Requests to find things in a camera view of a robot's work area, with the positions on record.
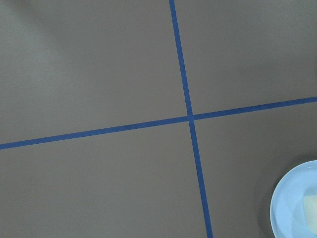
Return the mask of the pale cream steamed bun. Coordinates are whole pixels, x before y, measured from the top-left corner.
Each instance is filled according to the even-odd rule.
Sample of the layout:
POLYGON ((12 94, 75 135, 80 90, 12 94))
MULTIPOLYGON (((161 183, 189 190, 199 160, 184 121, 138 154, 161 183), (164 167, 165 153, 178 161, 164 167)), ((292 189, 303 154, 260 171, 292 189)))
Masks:
POLYGON ((303 207, 308 228, 312 233, 317 234, 317 196, 304 196, 303 207))

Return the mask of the light blue round plate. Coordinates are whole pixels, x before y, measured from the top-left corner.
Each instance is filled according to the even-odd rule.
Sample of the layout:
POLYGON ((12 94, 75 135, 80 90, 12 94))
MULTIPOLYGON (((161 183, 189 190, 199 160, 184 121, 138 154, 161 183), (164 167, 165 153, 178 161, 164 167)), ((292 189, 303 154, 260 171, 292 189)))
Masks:
POLYGON ((303 198, 317 195, 317 162, 304 162, 278 182, 270 202, 270 223, 276 238, 315 238, 306 224, 303 198))

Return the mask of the blue tape grid lines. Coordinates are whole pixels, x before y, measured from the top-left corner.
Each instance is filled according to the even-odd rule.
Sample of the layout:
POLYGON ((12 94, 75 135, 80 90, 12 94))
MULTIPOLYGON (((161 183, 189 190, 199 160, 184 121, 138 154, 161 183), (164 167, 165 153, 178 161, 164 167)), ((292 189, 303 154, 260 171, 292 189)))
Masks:
POLYGON ((197 173, 197 179, 198 179, 198 185, 199 185, 199 191, 200 191, 200 200, 202 203, 206 233, 207 233, 207 237, 213 238, 214 233, 213 233, 212 222, 210 217, 208 198, 206 194, 206 186, 204 181, 203 168, 201 164, 201 156, 199 152, 199 144, 198 144, 197 132, 195 128, 195 121, 202 120, 202 119, 211 119, 211 118, 219 118, 219 117, 230 116, 230 115, 258 112, 258 111, 264 111, 264 110, 270 110, 270 109, 277 109, 277 108, 283 108, 283 107, 289 107, 289 106, 295 106, 295 105, 315 103, 317 101, 317 97, 313 96, 313 97, 260 104, 260 105, 254 105, 254 106, 248 106, 248 107, 220 110, 220 111, 208 112, 208 113, 202 113, 202 114, 194 114, 193 108, 192 108, 191 96, 190 96, 190 89, 188 85, 186 65, 185 65, 184 56, 183 56, 181 36, 179 31, 178 19, 177 19, 177 10, 175 6, 175 2, 173 0, 169 1, 169 9, 170 9, 174 39, 175 39, 176 50, 177 50, 182 88, 184 93, 186 116, 133 123, 133 124, 94 129, 94 130, 88 130, 88 131, 67 133, 62 135, 40 137, 40 138, 22 140, 22 141, 16 141, 16 142, 9 142, 9 143, 1 144, 0 149, 6 150, 11 148, 33 146, 37 144, 45 144, 45 143, 51 143, 51 142, 57 142, 57 141, 71 140, 71 139, 84 138, 84 137, 90 137, 90 136, 99 136, 99 135, 112 134, 112 133, 117 133, 122 131, 130 131, 130 130, 137 130, 142 128, 150 128, 150 127, 156 127, 161 125, 170 125, 170 124, 176 124, 181 122, 187 122, 189 126, 189 130, 190 130, 192 150, 194 154, 195 168, 197 173))

